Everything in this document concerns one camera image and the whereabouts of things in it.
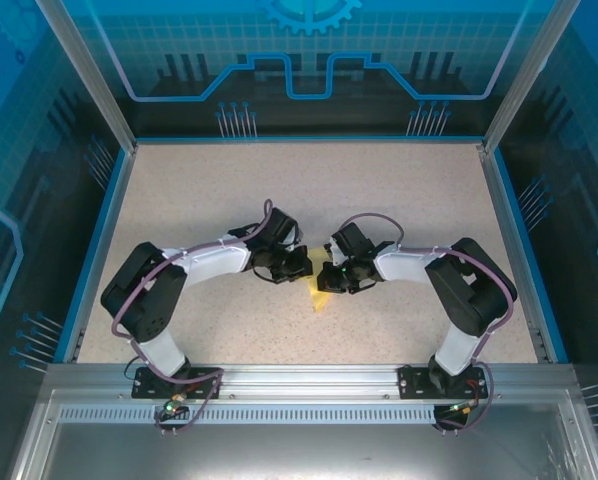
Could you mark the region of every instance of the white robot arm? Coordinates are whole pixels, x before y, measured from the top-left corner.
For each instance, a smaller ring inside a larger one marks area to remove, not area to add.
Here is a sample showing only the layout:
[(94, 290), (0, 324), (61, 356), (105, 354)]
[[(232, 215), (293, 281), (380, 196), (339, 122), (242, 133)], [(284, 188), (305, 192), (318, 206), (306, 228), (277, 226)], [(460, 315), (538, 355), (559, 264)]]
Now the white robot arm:
[(348, 223), (325, 248), (332, 262), (324, 263), (317, 278), (321, 291), (356, 294), (394, 280), (434, 287), (451, 321), (429, 362), (430, 380), (442, 395), (479, 354), (491, 324), (511, 313), (517, 297), (512, 282), (469, 238), (447, 248), (403, 248), (392, 242), (375, 247)]
[[(168, 330), (181, 292), (213, 277), (257, 267), (267, 268), (273, 283), (311, 275), (307, 248), (299, 246), (301, 237), (297, 222), (271, 207), (262, 224), (231, 230), (210, 244), (189, 249), (138, 245), (101, 297), (128, 335), (117, 332), (114, 323), (113, 333), (132, 340), (163, 377), (187, 381), (189, 363)], [(154, 278), (142, 286), (148, 275)]]

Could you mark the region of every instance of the gear icon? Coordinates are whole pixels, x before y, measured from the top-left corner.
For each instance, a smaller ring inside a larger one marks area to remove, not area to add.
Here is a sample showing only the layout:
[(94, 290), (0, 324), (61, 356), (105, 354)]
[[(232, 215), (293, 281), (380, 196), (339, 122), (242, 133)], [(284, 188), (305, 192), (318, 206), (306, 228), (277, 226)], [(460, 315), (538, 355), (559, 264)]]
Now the gear icon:
[(315, 30), (325, 34), (328, 28), (339, 28), (342, 19), (352, 18), (352, 9), (361, 7), (360, 0), (261, 0), (268, 20), (276, 20), (279, 28), (290, 27), (293, 34)]
[(34, 0), (0, 0), (0, 28), (16, 48), (24, 50), (38, 31)]

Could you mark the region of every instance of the yellow object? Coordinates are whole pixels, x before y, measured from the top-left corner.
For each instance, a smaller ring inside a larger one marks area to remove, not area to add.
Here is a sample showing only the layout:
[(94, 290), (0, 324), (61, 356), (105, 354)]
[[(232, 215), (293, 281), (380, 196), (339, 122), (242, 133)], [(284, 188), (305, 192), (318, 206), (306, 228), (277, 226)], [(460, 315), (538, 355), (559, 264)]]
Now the yellow object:
[(306, 277), (308, 281), (308, 291), (310, 292), (310, 298), (312, 298), (312, 304), (315, 308), (315, 312), (319, 313), (326, 306), (326, 302), (331, 293), (320, 292), (317, 289), (317, 275), (321, 273), (323, 269), (323, 262), (330, 260), (328, 252), (323, 247), (310, 248), (308, 249), (308, 258), (312, 261), (313, 275)]

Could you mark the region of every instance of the speckled tabletop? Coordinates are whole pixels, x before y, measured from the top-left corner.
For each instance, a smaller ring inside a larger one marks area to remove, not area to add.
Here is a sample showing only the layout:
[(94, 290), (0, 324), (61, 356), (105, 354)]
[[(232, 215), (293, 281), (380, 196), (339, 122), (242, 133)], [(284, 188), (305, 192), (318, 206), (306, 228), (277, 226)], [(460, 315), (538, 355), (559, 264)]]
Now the speckled tabletop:
[[(320, 143), (142, 145), (108, 253), (99, 295), (132, 249), (192, 246), (257, 222), (266, 198), (304, 231), (309, 246), (328, 240), (364, 211), (404, 226), (404, 245), (477, 240), (511, 275), (474, 145)], [(375, 243), (395, 229), (378, 219), (359, 226)], [(519, 302), (482, 359), (536, 362)], [(127, 362), (133, 352), (110, 334), (96, 303), (80, 362)], [(428, 285), (386, 282), (358, 295), (332, 296), (315, 313), (305, 281), (271, 285), (252, 273), (227, 275), (184, 292), (170, 328), (193, 363), (424, 363), (449, 320)]]

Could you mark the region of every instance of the black mounting plate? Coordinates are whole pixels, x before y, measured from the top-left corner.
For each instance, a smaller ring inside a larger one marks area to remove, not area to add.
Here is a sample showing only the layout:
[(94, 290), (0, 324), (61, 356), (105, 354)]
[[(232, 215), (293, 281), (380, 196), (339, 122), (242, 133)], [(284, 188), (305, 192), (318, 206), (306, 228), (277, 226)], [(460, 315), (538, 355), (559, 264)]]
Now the black mounting plate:
[(472, 400), (475, 398), (474, 390), (466, 384), (467, 380), (476, 380), (479, 387), (479, 399), (488, 398), (488, 387), (483, 369), (469, 366), (460, 375), (455, 377), (453, 386), (448, 389), (447, 395), (442, 395), (430, 381), (428, 367), (412, 367), (405, 365), (397, 369), (397, 385), (399, 398), (402, 400)]
[[(207, 375), (208, 373), (216, 372), (216, 367), (210, 368), (191, 368), (189, 371), (188, 378), (200, 377), (202, 375)], [(186, 398), (189, 400), (204, 400), (210, 389), (212, 388), (213, 382), (215, 378), (211, 378), (206, 380), (205, 382), (200, 383), (194, 390), (189, 391), (186, 394)], [(215, 390), (215, 393), (212, 394), (210, 398), (219, 398), (219, 389), (221, 386), (218, 386)], [(167, 400), (172, 398), (173, 395), (180, 392), (182, 389), (181, 385), (176, 385), (174, 383), (167, 383), (166, 381), (162, 380), (161, 378), (157, 377), (148, 367), (141, 367), (138, 368), (135, 372), (135, 381), (132, 386), (132, 398), (141, 398), (141, 399), (162, 399)]]

